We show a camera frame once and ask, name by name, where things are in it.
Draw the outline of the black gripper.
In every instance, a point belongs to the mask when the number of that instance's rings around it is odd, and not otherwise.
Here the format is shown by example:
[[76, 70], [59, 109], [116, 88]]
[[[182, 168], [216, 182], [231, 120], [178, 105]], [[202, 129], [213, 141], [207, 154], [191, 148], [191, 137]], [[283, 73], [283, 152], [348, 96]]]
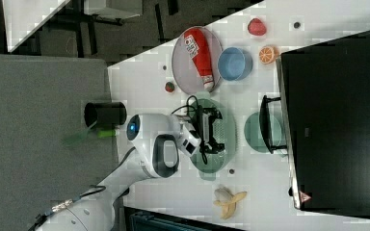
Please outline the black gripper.
[[225, 150], [225, 145], [217, 142], [214, 138], [214, 122], [222, 119], [222, 114], [218, 109], [198, 107], [198, 130], [201, 137], [201, 153], [219, 154]]

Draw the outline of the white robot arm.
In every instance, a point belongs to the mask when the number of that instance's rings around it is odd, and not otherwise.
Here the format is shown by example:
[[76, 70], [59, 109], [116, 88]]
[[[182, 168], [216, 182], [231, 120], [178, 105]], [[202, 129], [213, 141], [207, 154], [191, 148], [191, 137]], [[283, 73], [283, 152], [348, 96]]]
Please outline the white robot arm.
[[114, 202], [130, 186], [152, 178], [173, 176], [179, 155], [201, 158], [225, 150], [214, 138], [214, 127], [224, 114], [213, 107], [198, 106], [190, 115], [139, 114], [127, 124], [132, 143], [119, 166], [100, 183], [37, 216], [28, 231], [111, 231], [115, 224]]

